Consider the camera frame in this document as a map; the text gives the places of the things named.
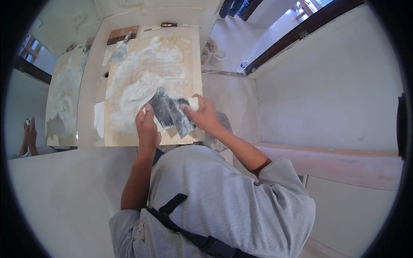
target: dark wooden trim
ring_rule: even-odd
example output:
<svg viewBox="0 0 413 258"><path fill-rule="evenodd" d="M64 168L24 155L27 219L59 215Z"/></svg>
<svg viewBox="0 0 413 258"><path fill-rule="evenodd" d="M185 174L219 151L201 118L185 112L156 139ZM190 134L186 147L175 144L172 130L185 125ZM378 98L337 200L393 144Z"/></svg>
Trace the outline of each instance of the dark wooden trim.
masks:
<svg viewBox="0 0 413 258"><path fill-rule="evenodd" d="M251 3L245 8L244 13L241 15L243 21L247 21L255 9L261 4L262 0L251 0Z"/></svg>
<svg viewBox="0 0 413 258"><path fill-rule="evenodd" d="M42 69L36 67L34 64L31 64L30 62L24 60L23 57L18 56L16 61L14 62L14 68L17 70L30 74L31 76L47 83L50 84L52 80L52 76Z"/></svg>
<svg viewBox="0 0 413 258"><path fill-rule="evenodd" d="M325 7L321 8L315 14L308 17L305 21L300 23L297 27L292 29L279 41L275 42L270 48L262 53L257 59L245 68L246 75L249 75L261 65L270 60L273 56L286 49L289 45L302 39L303 37L313 33L321 26L329 23L338 16L356 8L363 4L363 0L335 0Z"/></svg>

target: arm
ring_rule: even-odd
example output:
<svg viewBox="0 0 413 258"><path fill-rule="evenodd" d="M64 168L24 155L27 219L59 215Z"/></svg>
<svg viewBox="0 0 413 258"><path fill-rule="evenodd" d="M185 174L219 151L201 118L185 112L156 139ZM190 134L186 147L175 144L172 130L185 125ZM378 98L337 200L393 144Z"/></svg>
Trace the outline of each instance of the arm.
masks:
<svg viewBox="0 0 413 258"><path fill-rule="evenodd" d="M199 109L194 111L188 105L181 105L180 108L183 112L187 114L199 128L227 146L244 167L258 177L259 171L271 163L271 160L254 145L236 137L221 125L212 100L205 99L198 94L195 94L194 97L198 97L199 99Z"/></svg>
<svg viewBox="0 0 413 258"><path fill-rule="evenodd" d="M161 142L161 133L154 122L151 105L144 105L135 118L139 137L139 153L132 165L132 171L123 189L121 210L140 210L146 206L149 193L152 162L156 148Z"/></svg>
<svg viewBox="0 0 413 258"><path fill-rule="evenodd" d="M34 121L34 117L32 117L31 125L28 127L28 134L27 134L27 145L28 149L32 156L37 156L39 153L37 152L36 148L36 138L37 138L37 131L36 131L36 124Z"/></svg>
<svg viewBox="0 0 413 258"><path fill-rule="evenodd" d="M19 157L23 156L27 152L28 129L29 129L29 127L27 126L26 121L24 121L24 124L23 124L24 136L23 136L23 143L21 144L21 148L20 148L20 151L19 151Z"/></svg>

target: mirror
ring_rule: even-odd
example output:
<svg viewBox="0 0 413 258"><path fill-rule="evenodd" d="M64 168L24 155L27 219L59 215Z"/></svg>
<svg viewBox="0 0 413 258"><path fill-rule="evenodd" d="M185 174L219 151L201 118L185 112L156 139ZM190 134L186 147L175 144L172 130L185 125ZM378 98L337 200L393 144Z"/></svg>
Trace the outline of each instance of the mirror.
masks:
<svg viewBox="0 0 413 258"><path fill-rule="evenodd" d="M51 0L37 16L10 78L8 159L77 148L79 90L101 22L93 1Z"/></svg>

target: hand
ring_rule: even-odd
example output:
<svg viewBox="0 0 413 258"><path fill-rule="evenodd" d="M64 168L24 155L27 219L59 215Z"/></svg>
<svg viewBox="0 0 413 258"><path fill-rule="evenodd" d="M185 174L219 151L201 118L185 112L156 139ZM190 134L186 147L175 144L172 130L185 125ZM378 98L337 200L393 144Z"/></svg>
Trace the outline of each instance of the hand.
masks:
<svg viewBox="0 0 413 258"><path fill-rule="evenodd" d="M139 152L154 151L161 143L161 133L154 122L154 110L151 105L143 105L135 118L139 137Z"/></svg>
<svg viewBox="0 0 413 258"><path fill-rule="evenodd" d="M182 104L180 109L190 117L199 128L212 136L216 135L220 130L225 129L218 120L215 104L212 100L205 99L198 94L192 97L197 97L199 100L198 110L195 111L185 104Z"/></svg>
<svg viewBox="0 0 413 258"><path fill-rule="evenodd" d="M27 125L26 120L25 120L23 124L23 131L24 131L23 142L26 142L26 143L27 143L27 136L28 136L29 128L30 126Z"/></svg>
<svg viewBox="0 0 413 258"><path fill-rule="evenodd" d="M29 145L29 147L36 146L36 138L37 138L36 124L34 122L34 117L33 117L31 124L28 126L28 133L27 133L27 144Z"/></svg>

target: black harness strap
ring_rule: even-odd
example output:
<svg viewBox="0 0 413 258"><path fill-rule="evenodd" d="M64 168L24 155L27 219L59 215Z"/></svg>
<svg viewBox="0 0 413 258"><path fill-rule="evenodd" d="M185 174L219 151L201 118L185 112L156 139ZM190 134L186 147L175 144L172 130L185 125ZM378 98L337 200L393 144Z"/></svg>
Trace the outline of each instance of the black harness strap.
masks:
<svg viewBox="0 0 413 258"><path fill-rule="evenodd" d="M199 249L216 258L256 258L256 256L244 253L243 251L232 248L215 237L200 236L198 234L190 233L178 227L173 221L169 219L169 214L188 196L184 194L177 194L167 204L159 208L159 211L154 208L147 208L147 210L157 218L165 227L175 232L180 232L189 241L194 243Z"/></svg>

